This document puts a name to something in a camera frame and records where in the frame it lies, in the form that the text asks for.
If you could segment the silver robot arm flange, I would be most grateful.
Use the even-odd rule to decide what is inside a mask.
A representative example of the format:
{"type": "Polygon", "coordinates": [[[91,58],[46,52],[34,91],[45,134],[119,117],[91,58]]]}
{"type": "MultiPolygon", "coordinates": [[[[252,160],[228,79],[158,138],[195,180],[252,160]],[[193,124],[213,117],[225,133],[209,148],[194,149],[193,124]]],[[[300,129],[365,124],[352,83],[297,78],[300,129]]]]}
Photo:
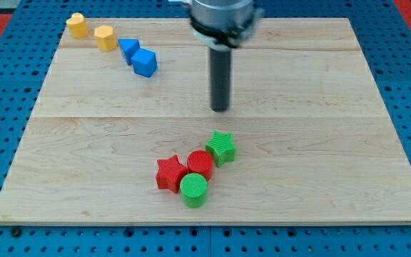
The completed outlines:
{"type": "Polygon", "coordinates": [[[174,0],[187,8],[193,36],[215,51],[238,49],[265,16],[254,0],[174,0]]]}

